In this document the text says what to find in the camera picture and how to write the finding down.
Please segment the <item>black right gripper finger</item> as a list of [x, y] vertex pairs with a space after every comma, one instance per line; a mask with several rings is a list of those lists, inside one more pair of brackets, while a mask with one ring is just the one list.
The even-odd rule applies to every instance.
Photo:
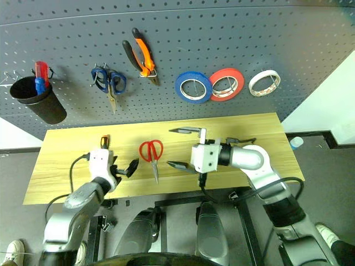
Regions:
[[192, 134], [197, 133], [200, 136], [201, 129], [198, 127], [180, 127], [169, 130], [169, 132], [175, 132], [179, 134]]
[[189, 163], [186, 162], [179, 162], [179, 161], [167, 161], [166, 162], [169, 166], [181, 170], [186, 171], [189, 173], [197, 173], [197, 171], [192, 167]]

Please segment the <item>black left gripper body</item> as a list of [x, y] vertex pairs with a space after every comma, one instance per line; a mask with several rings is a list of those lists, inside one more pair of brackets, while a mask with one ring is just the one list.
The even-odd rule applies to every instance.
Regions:
[[128, 169], [119, 169], [118, 165], [115, 164], [117, 158], [118, 158], [117, 156], [113, 156], [112, 165], [110, 166], [110, 173], [114, 177], [114, 180], [118, 185], [122, 180], [121, 176], [127, 175]]

